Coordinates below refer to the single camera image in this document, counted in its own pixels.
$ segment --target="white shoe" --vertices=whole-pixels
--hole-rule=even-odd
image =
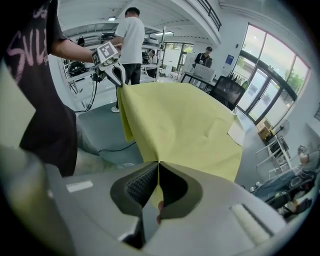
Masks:
[[[128,168],[128,167],[132,167],[134,165],[135,165],[134,163],[127,162],[127,163],[117,164],[116,167],[118,169],[124,169],[124,168]]]
[[[117,108],[116,106],[113,106],[113,107],[111,108],[111,111],[112,111],[113,113],[119,113],[119,112],[120,112],[119,108]]]

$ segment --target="yellow cloth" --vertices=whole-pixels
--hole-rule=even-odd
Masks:
[[[125,138],[144,162],[165,161],[234,181],[242,147],[228,130],[236,116],[189,83],[143,83],[117,90]]]

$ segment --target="glass door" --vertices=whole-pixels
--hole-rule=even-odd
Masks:
[[[256,104],[248,113],[255,123],[259,123],[265,116],[265,112],[268,112],[272,107],[272,102],[278,97],[279,90],[279,85],[275,81],[270,80],[264,92],[258,97]]]
[[[238,107],[240,107],[243,112],[246,113],[249,110],[249,107],[263,89],[267,78],[268,75],[262,72],[259,68],[256,70],[252,82],[238,103]]]

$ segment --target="office chair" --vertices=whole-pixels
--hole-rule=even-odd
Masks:
[[[241,85],[221,75],[208,94],[233,111],[245,92]]]

